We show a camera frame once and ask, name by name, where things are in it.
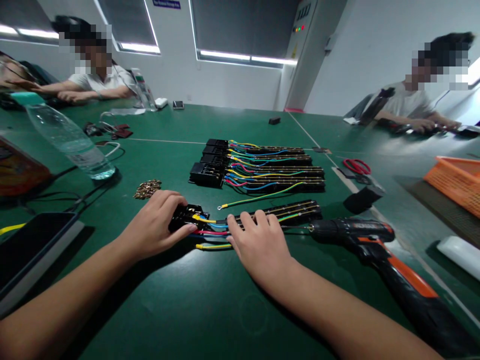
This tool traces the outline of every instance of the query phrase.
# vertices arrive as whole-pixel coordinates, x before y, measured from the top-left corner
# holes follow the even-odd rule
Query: smartphone
[[[28,292],[83,229],[74,212],[38,214],[0,243],[0,316]]]
[[[185,105],[183,101],[174,101],[173,102],[173,109],[174,110],[183,110],[185,109]]]

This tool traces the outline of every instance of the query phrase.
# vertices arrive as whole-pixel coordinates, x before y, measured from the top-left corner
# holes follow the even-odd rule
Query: person
[[[0,91],[6,93],[22,91],[21,87],[11,83],[16,80],[34,81],[34,77],[25,66],[0,51]]]
[[[156,191],[118,238],[0,321],[0,359],[58,358],[129,268],[197,229],[186,224],[169,232],[179,205],[187,201],[178,192]],[[233,215],[227,218],[227,240],[240,262],[260,287],[323,336],[342,359],[441,359],[413,333],[298,263],[274,215],[257,210],[255,218],[256,223],[242,212],[243,229]]]
[[[375,119],[392,120],[401,125],[410,124],[414,131],[421,134],[433,130],[437,125],[447,130],[457,129],[460,122],[442,116],[432,107],[424,84],[430,83],[437,75],[442,75],[445,67],[460,66],[460,60],[472,46],[474,38],[471,32],[453,32],[426,44],[426,50],[419,51],[418,58],[412,60],[411,74],[405,80],[383,88],[394,88],[395,94],[388,99]],[[373,95],[365,109],[379,93],[380,90]]]
[[[88,22],[73,16],[57,16],[52,24],[57,32],[70,40],[75,52],[90,64],[93,73],[73,74],[66,81],[44,86],[26,79],[10,80],[11,84],[74,104],[93,99],[125,99],[135,95],[133,77],[112,60],[112,54],[107,51],[107,40],[92,31]]]

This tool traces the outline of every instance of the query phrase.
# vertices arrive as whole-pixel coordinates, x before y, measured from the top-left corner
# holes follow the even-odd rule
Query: hand
[[[231,236],[226,239],[253,280],[267,290],[278,282],[295,260],[290,255],[277,217],[273,214],[266,216],[262,210],[257,210],[255,218],[256,224],[250,214],[242,212],[242,230],[235,217],[229,215],[227,223]]]
[[[450,119],[447,119],[445,117],[441,118],[441,119],[438,119],[436,121],[436,123],[440,126],[443,126],[445,127],[448,131],[451,131],[451,130],[456,130],[458,129],[459,127],[462,126],[462,123],[461,122],[458,122],[458,121],[453,121],[453,120],[450,120]]]
[[[437,126],[434,121],[427,119],[412,119],[410,124],[413,131],[420,134],[432,131]]]
[[[37,93],[37,94],[43,94],[44,91],[40,85],[33,81],[28,81],[28,80],[6,80],[6,83],[17,85],[19,88],[22,88],[28,92],[32,93]]]
[[[95,91],[60,91],[57,94],[57,98],[60,100],[69,102],[69,103],[80,103],[85,102],[90,99],[95,99],[97,97],[97,93]]]
[[[187,200],[176,191],[157,190],[112,245],[133,261],[170,249],[197,230],[196,225],[187,224],[173,233],[169,231],[177,206],[187,204]]]

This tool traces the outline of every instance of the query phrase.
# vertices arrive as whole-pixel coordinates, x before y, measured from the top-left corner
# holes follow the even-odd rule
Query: window
[[[190,0],[201,60],[281,68],[298,0]]]
[[[97,0],[120,50],[160,54],[145,0]]]
[[[0,38],[33,43],[59,43],[59,34],[37,0],[0,1]]]

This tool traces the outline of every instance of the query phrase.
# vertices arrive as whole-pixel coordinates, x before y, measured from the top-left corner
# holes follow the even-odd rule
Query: white t-shirt
[[[106,75],[105,81],[102,81],[97,74],[73,74],[68,80],[79,85],[85,91],[116,89],[123,85],[135,92],[134,78],[127,70],[118,65],[111,66],[111,73]]]
[[[388,99],[383,111],[409,119],[426,119],[435,111],[425,90],[406,90],[403,82],[394,82],[383,87],[388,88],[394,88],[395,95]],[[379,93],[380,90],[373,95],[365,110]]]

